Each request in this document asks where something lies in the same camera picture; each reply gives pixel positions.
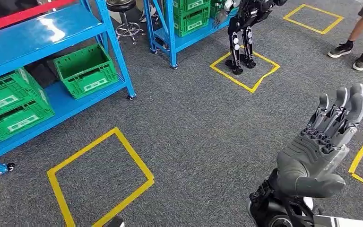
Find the black stool seat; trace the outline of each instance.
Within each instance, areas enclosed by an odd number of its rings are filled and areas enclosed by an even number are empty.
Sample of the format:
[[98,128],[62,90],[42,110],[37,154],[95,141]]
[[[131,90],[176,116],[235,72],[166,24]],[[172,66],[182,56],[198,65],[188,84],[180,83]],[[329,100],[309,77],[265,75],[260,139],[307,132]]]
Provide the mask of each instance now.
[[126,12],[136,6],[136,0],[106,0],[106,6],[112,12]]

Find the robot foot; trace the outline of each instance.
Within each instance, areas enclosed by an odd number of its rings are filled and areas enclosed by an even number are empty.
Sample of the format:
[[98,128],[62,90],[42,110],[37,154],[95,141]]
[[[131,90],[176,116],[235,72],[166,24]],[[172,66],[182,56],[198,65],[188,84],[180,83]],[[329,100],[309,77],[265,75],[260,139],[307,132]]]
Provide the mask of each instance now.
[[240,54],[240,60],[244,62],[245,66],[249,69],[253,69],[257,64],[254,62],[253,59],[250,59],[245,54]]
[[240,75],[240,74],[243,73],[243,69],[241,68],[241,66],[240,65],[237,65],[237,66],[233,65],[232,60],[226,60],[225,65],[232,70],[234,75]]

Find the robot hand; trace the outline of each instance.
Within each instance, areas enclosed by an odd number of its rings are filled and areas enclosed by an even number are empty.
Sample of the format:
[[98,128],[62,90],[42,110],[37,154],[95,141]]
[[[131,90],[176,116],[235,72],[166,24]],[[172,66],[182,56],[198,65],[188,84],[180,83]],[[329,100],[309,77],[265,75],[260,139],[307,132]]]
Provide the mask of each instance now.
[[289,196],[327,198],[339,193],[345,181],[332,174],[349,148],[346,144],[357,132],[363,118],[363,85],[337,90],[335,104],[328,110],[327,95],[298,136],[277,156],[280,190]]
[[215,20],[212,24],[213,28],[219,28],[220,24],[223,23],[229,14],[224,10],[220,9],[216,14]]

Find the green folding crate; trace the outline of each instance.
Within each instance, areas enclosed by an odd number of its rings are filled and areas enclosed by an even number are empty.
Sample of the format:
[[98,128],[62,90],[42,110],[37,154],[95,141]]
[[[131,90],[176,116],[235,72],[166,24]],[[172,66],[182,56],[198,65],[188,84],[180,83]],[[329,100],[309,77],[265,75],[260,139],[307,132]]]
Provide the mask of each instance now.
[[209,3],[200,10],[191,13],[180,15],[174,14],[174,32],[183,37],[198,29],[207,26],[209,21]]
[[209,3],[210,0],[173,0],[173,14],[191,14]]
[[0,76],[0,114],[41,97],[43,89],[24,69]]
[[54,60],[60,80],[79,99],[119,81],[115,66],[99,44]]
[[0,141],[24,131],[54,115],[49,105],[36,100],[0,115]]

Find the gray carpet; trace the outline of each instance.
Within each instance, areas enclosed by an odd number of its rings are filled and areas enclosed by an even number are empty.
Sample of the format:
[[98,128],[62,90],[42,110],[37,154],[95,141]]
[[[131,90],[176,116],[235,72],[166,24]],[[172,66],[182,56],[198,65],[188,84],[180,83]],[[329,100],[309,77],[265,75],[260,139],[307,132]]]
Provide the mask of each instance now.
[[[282,19],[302,3],[345,19],[325,35]],[[1,157],[17,167],[0,175],[0,225],[64,225],[46,171],[119,127],[155,176],[154,185],[120,212],[128,225],[253,226],[245,200],[313,114],[317,96],[327,92],[333,99],[338,87],[363,83],[363,72],[351,69],[363,52],[363,35],[350,55],[326,56],[345,42],[360,7],[354,0],[289,0],[275,9],[255,26],[254,50],[281,68],[253,94],[209,67],[228,52],[225,29],[179,53],[178,70],[165,54],[149,52],[146,37],[139,36],[138,45],[122,39],[138,97],[126,100],[122,90]],[[333,21],[305,12],[293,19],[317,29]],[[258,67],[244,68],[239,78],[249,87],[270,69],[255,60]],[[223,62],[219,67],[227,70]],[[363,122],[336,170],[347,186],[316,201],[326,214],[363,219],[363,184],[347,173],[362,145]],[[363,159],[356,172],[363,178]],[[56,175],[75,223],[82,226],[95,223],[145,180],[115,136]]]

